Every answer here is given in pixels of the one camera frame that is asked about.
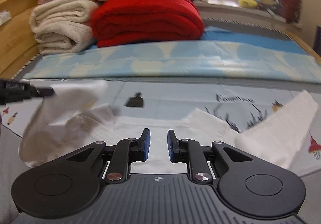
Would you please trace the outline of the white small garment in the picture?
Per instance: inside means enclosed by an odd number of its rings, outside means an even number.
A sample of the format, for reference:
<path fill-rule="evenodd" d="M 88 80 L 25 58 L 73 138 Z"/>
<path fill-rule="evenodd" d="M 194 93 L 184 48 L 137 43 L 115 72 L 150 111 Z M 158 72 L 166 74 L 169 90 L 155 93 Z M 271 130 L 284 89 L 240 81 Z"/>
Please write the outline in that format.
<path fill-rule="evenodd" d="M 114 145 L 151 131 L 148 160 L 136 162 L 134 173 L 184 173 L 182 163 L 172 164 L 167 148 L 168 130 L 177 137 L 210 145 L 222 141 L 270 163 L 289 169 L 298 156 L 318 111 L 312 96 L 301 92 L 279 111 L 251 129 L 237 133 L 228 123 L 195 109 L 181 120 L 154 120 L 119 116 L 109 105 L 96 106 L 107 82 L 56 84 L 55 95 L 43 100 L 30 119 L 19 147 L 20 159 L 37 167 L 92 142 Z"/>

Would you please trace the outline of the beige folded blanket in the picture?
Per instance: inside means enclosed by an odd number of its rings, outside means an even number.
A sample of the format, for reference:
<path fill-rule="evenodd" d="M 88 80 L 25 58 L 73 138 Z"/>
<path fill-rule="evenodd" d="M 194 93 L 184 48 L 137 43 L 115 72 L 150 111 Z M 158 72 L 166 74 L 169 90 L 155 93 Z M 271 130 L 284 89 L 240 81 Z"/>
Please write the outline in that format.
<path fill-rule="evenodd" d="M 99 6 L 92 0 L 52 0 L 33 8 L 29 25 L 39 54 L 78 53 L 92 45 L 90 20 Z"/>

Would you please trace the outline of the printed grey bed sheet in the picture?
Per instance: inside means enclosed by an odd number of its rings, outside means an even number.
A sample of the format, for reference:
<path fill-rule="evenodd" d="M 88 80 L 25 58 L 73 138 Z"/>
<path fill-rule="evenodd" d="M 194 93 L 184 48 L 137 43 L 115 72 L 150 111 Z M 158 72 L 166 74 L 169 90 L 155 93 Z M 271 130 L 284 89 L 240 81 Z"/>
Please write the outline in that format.
<path fill-rule="evenodd" d="M 228 118 L 239 131 L 259 115 L 271 115 L 273 104 L 287 104 L 301 91 L 307 91 L 320 102 L 320 86 L 283 81 L 233 80 L 224 84 L 173 83 L 171 81 L 110 81 L 99 103 L 120 110 L 122 116 L 153 120 L 180 120 L 195 109 Z M 16 120 L 4 125 L 1 135 L 1 223 L 10 223 L 18 215 L 11 199 L 13 181 L 27 167 L 17 154 L 21 134 L 38 100 L 11 104 Z M 320 116 L 316 116 L 307 140 L 292 169 L 302 177 L 307 195 L 299 212 L 308 223 L 320 223 L 320 151 L 309 151 L 310 145 L 320 143 Z"/>

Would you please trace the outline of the red folded blanket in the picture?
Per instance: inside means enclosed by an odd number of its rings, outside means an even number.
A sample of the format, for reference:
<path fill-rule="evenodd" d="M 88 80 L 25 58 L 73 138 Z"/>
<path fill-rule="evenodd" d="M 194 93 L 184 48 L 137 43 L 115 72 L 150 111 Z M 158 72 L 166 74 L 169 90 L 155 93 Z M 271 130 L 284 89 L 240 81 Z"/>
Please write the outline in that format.
<path fill-rule="evenodd" d="M 204 23 L 191 0 L 109 0 L 92 15 L 98 47 L 198 40 Z"/>

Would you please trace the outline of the dark red plush toy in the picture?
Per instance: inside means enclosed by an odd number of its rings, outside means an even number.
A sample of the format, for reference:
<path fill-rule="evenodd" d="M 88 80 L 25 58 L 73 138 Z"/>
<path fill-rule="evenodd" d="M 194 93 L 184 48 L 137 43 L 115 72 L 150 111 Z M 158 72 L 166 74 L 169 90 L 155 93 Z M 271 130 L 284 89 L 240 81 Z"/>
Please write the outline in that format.
<path fill-rule="evenodd" d="M 277 14 L 284 18 L 287 23 L 298 22 L 302 0 L 278 0 Z"/>

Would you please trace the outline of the wooden bed frame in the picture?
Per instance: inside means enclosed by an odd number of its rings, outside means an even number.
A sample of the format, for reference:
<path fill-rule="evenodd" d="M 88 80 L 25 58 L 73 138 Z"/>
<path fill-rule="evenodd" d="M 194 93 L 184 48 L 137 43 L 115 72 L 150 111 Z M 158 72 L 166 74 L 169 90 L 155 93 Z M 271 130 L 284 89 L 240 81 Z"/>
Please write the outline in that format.
<path fill-rule="evenodd" d="M 1 11 L 11 20 L 1 25 L 1 77 L 11 79 L 38 55 L 38 44 L 29 26 L 30 13 L 37 0 L 1 0 Z"/>

